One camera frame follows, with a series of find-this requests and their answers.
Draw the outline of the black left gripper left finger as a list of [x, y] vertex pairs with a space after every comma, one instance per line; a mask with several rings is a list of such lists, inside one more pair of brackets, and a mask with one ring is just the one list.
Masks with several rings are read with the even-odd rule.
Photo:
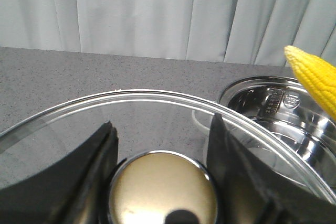
[[117, 131], [107, 122], [58, 162], [2, 189], [1, 223], [98, 223], [117, 159]]

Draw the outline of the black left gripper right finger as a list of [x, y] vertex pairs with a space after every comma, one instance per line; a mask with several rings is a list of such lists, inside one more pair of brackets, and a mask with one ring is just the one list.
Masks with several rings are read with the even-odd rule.
[[335, 205], [277, 174], [214, 114], [206, 166], [218, 188], [224, 223], [335, 223]]

